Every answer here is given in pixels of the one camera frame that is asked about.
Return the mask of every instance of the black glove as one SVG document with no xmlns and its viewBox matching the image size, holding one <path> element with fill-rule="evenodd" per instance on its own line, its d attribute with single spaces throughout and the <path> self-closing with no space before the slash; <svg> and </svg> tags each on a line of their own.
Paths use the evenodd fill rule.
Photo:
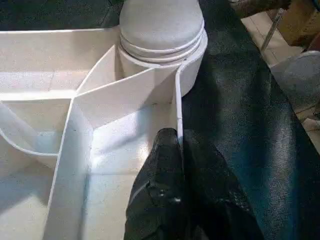
<svg viewBox="0 0 320 240">
<path fill-rule="evenodd" d="M 137 175 L 126 210 L 124 240 L 184 240 L 189 212 L 183 161 L 173 128 L 160 130 Z"/>
</svg>

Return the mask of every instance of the metal rod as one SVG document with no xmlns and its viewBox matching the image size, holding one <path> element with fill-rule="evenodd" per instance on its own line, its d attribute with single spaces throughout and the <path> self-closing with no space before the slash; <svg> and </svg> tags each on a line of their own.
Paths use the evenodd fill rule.
<svg viewBox="0 0 320 240">
<path fill-rule="evenodd" d="M 264 52 L 272 38 L 272 36 L 274 35 L 279 23 L 280 23 L 280 20 L 282 19 L 282 16 L 284 15 L 285 13 L 285 10 L 280 8 L 278 10 L 278 12 L 276 13 L 274 19 L 273 19 L 273 23 L 272 23 L 272 26 L 270 28 L 270 30 L 268 31 L 268 34 L 267 36 L 265 37 L 265 40 L 262 44 L 262 47 L 261 47 L 261 52 Z"/>
</svg>

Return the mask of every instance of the black leather surface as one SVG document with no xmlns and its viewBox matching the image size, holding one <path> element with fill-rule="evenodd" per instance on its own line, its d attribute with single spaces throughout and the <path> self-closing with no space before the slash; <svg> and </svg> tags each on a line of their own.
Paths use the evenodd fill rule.
<svg viewBox="0 0 320 240">
<path fill-rule="evenodd" d="M 209 135 L 265 239 L 320 239 L 319 154 L 228 0 L 199 2 L 209 43 L 182 101 L 184 128 Z M 110 27 L 119 6 L 117 0 L 2 0 L 0 30 Z"/>
</svg>

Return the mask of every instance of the white bottle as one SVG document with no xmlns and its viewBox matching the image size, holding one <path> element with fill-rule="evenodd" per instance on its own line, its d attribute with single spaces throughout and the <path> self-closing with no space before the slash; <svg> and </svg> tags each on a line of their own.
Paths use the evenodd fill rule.
<svg viewBox="0 0 320 240">
<path fill-rule="evenodd" d="M 197 49 L 204 20 L 198 0 L 126 0 L 120 32 L 130 55 L 165 64 L 185 59 Z"/>
</svg>

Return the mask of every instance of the white plastic tray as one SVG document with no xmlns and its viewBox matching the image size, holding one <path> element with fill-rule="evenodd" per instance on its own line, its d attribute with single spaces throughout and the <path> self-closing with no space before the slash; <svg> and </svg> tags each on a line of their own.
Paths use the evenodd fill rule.
<svg viewBox="0 0 320 240">
<path fill-rule="evenodd" d="M 156 133 L 182 142 L 185 61 L 143 63 L 118 28 L 0 32 L 0 239 L 120 240 Z"/>
</svg>

